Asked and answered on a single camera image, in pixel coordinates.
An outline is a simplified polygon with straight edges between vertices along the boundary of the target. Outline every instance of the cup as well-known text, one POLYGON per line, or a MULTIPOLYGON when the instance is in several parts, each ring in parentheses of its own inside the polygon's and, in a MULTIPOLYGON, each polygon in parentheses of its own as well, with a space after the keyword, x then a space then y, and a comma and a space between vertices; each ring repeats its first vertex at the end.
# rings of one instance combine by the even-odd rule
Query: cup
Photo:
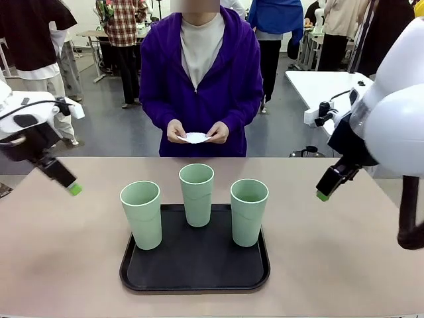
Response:
POLYGON ((211 220, 214 175, 205 164, 190 164, 180 170, 185 217, 192 227, 204 227, 211 220))
POLYGON ((231 186, 233 240, 243 247, 256 244, 269 191, 261 181, 243 179, 231 186))
POLYGON ((136 245, 152 250, 162 242, 160 189, 150 181, 127 185, 121 191, 121 202, 136 245))

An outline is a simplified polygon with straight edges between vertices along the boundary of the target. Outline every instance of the hand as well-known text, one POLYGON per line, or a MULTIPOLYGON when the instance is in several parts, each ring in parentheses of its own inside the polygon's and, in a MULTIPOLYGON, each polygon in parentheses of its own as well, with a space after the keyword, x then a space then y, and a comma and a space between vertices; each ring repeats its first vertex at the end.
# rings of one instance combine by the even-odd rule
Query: hand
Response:
POLYGON ((168 124, 168 129, 166 131, 166 136, 170 142, 176 144, 186 144, 187 142, 178 138, 187 138, 186 132, 184 131, 183 124, 177 119, 172 119, 168 124))
POLYGON ((226 124, 222 121, 219 121, 215 123, 211 130, 206 134, 206 137, 212 137, 207 142, 213 142, 214 144, 224 144, 227 141, 229 134, 230 130, 226 124))

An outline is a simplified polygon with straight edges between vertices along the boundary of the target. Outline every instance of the tray rim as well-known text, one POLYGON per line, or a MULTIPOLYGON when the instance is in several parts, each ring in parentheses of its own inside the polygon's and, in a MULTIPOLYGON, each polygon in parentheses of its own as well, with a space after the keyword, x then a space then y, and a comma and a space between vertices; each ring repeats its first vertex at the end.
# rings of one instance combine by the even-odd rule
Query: tray rim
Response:
MULTIPOLYGON (((181 206, 184 209, 184 204, 161 204, 160 210, 161 211, 181 211, 181 206)), ((230 209, 230 204, 212 204, 213 209, 219 208, 219 209, 230 209)), ((266 243, 265 243, 265 237, 264 237, 264 231, 263 228, 260 228, 259 237, 258 237, 258 244, 259 244, 259 251, 260 251, 260 257, 262 259, 263 267, 264 267, 264 275, 261 277, 259 282, 252 286, 247 287, 229 287, 229 288, 218 288, 218 287, 212 287, 212 288, 187 288, 187 287, 181 287, 181 288, 138 288, 137 286, 131 284, 129 282, 129 279, 127 277, 127 271, 129 268, 129 261, 132 258, 133 250, 135 246, 135 240, 133 237, 133 234, 131 233, 127 247, 125 248, 125 252, 123 255, 123 259, 121 261, 121 265, 119 266, 119 277, 123 283, 123 285, 134 291, 134 292, 227 292, 227 291, 253 291, 257 290, 258 288, 262 287, 268 278, 270 277, 271 273, 271 265, 270 265, 270 259, 268 257, 268 251, 266 249, 266 243)))

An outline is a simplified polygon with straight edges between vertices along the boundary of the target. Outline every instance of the cup rim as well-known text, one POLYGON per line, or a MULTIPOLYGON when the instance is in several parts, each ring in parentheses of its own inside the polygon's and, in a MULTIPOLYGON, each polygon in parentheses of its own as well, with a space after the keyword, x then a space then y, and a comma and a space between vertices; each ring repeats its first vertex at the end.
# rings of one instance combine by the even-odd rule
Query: cup rim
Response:
POLYGON ((268 189, 268 187, 266 186, 265 183, 263 183, 262 181, 256 180, 256 179, 249 179, 249 178, 237 180, 235 183, 232 184, 231 189, 230 189, 230 192, 231 192, 231 197, 235 198, 238 202, 246 203, 246 204, 258 204, 258 203, 262 203, 263 201, 267 200, 267 198, 268 198, 268 196, 270 194, 270 190, 268 189), (262 200, 260 200, 260 201, 248 202, 248 201, 243 201, 243 200, 239 199, 238 197, 236 197, 234 195, 234 193, 233 193, 233 187, 235 186, 235 184, 237 184, 237 183, 239 183, 241 181, 255 181, 255 182, 258 182, 258 183, 262 184, 265 187, 265 189, 266 189, 266 196, 265 196, 265 198, 262 199, 262 200))
POLYGON ((121 199, 121 202, 129 207, 144 207, 145 205, 151 204, 153 201, 155 201, 156 199, 158 199, 160 195, 160 187, 159 185, 157 185, 156 183, 152 182, 152 181, 135 181, 127 186, 125 186, 122 190, 121 193, 119 194, 119 199, 121 199), (130 204, 125 202, 124 200, 122 200, 122 193, 128 188, 133 186, 134 184, 153 184, 154 186, 156 186, 158 188, 158 194, 156 197, 154 197, 154 199, 151 199, 149 202, 143 203, 143 204, 130 204))
POLYGON ((190 184, 190 185, 193 185, 193 186, 200 186, 202 184, 207 184, 208 182, 210 182, 213 179, 213 177, 215 176, 215 171, 214 171, 214 169, 212 169, 212 167, 208 166, 207 164, 188 164, 187 166, 184 166, 183 168, 181 168, 180 172, 178 173, 178 176, 180 177, 180 180, 182 182, 184 182, 185 184, 190 184), (205 167, 208 167, 212 171, 212 176, 208 180, 206 180, 204 182, 200 182, 200 183, 185 181, 183 178, 181 178, 181 172, 184 169, 186 169, 187 167, 190 167, 190 166, 205 166, 205 167))

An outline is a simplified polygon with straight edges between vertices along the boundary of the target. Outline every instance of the beige pants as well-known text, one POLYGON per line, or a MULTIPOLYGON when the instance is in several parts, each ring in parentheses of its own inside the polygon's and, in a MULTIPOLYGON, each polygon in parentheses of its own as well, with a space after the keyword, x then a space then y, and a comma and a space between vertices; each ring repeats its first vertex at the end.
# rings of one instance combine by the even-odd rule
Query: beige pants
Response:
MULTIPOLYGON (((65 86, 60 74, 48 79, 23 79, 28 91, 48 91, 54 97, 65 97, 65 86)), ((54 126, 64 138, 75 139, 71 117, 58 113, 54 117, 54 126)))

